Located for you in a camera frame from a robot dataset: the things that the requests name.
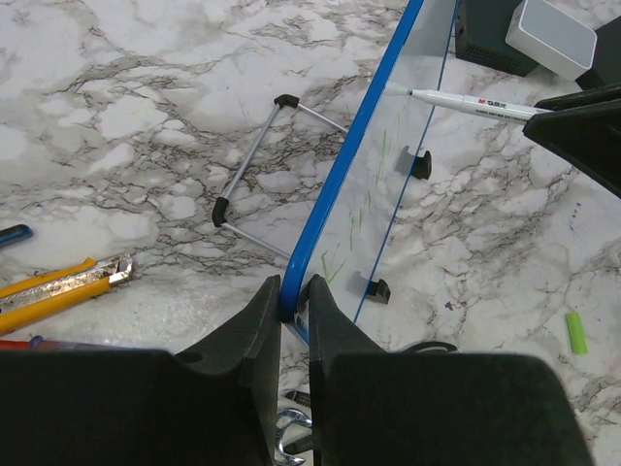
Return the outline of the white marker pen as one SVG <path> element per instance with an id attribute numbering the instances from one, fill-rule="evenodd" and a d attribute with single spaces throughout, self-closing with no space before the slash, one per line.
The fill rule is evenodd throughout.
<path id="1" fill-rule="evenodd" d="M 426 104 L 463 114 L 485 117 L 499 121 L 511 121 L 525 125 L 532 117 L 550 113 L 550 110 L 528 107 L 507 102 L 442 92 L 438 90 L 409 89 L 388 83 L 384 91 L 390 96 L 403 96 Z"/>

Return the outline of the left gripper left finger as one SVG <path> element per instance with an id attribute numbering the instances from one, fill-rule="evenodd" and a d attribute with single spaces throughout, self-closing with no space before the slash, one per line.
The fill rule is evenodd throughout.
<path id="1" fill-rule="evenodd" d="M 1 353 L 5 465 L 269 465 L 280 279 L 207 337 L 161 349 Z"/>

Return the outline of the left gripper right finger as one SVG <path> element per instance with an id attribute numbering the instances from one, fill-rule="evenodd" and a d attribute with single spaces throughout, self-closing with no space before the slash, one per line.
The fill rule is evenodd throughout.
<path id="1" fill-rule="evenodd" d="M 541 359 L 378 346 L 309 284 L 317 465 L 589 465 L 566 392 Z"/>

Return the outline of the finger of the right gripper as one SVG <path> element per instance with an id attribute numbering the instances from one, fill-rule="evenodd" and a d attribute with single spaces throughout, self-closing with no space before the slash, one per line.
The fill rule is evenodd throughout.
<path id="1" fill-rule="evenodd" d="M 620 109 L 583 107 L 533 116 L 524 135 L 620 195 Z"/>
<path id="2" fill-rule="evenodd" d="M 615 83 L 538 101 L 537 109 L 552 112 L 619 112 L 620 84 Z"/>

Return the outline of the green marker cap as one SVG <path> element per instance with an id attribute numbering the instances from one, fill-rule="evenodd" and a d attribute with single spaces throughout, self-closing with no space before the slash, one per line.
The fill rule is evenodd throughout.
<path id="1" fill-rule="evenodd" d="M 576 355 L 587 354 L 587 341 L 579 313 L 567 313 L 566 325 L 568 329 L 572 353 Z"/>

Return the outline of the blue framed whiteboard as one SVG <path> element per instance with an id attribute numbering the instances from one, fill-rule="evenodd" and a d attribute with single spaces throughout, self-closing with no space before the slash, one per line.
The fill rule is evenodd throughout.
<path id="1" fill-rule="evenodd" d="M 454 1 L 407 4 L 292 252 L 225 217 L 256 148 L 215 201 L 214 226 L 286 259 L 280 319 L 302 341 L 309 338 L 307 287 L 313 276 L 326 280 L 351 320 L 358 319 L 366 299 L 385 303 L 390 297 L 375 271 L 409 181 L 428 179 L 432 167 L 423 142 L 435 108 L 408 92 L 439 89 L 456 16 Z"/>

